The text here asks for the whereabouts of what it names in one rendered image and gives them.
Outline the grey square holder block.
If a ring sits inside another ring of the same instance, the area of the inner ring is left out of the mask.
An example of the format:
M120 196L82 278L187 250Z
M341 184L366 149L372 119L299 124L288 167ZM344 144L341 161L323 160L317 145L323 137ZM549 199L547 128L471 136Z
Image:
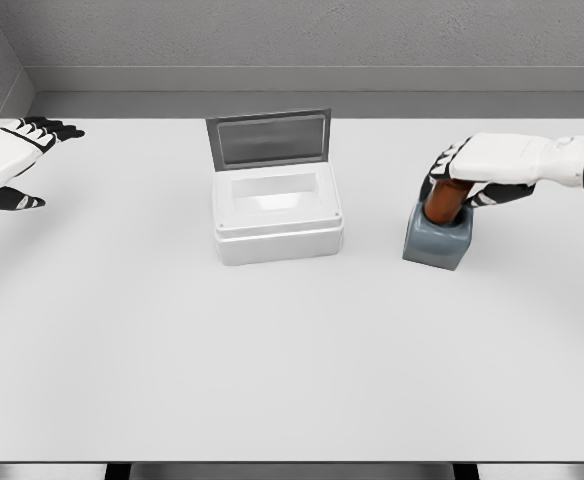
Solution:
M462 207L451 223L432 223L425 216L424 202L417 201L408 221L402 258L454 271L471 245L473 220L473 210Z

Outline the white open box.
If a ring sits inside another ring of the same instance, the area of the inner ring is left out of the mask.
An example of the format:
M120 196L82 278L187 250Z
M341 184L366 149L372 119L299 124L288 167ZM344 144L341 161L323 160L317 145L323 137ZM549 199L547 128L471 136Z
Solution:
M327 162L216 172L212 213L227 266L330 256L342 248L344 215Z

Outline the brown cylindrical bottle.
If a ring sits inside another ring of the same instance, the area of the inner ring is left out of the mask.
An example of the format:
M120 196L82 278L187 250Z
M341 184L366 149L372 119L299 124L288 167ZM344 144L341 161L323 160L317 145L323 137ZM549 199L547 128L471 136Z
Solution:
M437 225L452 223L473 187L472 181L438 180L425 200L424 215L430 222Z

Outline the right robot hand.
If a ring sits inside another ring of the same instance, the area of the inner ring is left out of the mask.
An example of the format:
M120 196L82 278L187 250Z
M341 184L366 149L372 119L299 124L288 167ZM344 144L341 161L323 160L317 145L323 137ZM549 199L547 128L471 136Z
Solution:
M456 142L436 158L423 180L419 200L427 199L436 182L451 179L484 185L464 201L469 208L528 197L539 180L541 153L549 143L540 136L485 132Z

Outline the grey box lid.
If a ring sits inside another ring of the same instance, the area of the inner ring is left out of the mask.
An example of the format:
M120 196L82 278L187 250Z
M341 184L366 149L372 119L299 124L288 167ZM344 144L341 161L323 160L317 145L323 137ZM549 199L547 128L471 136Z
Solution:
M217 172L326 162L329 108L268 112L205 120Z

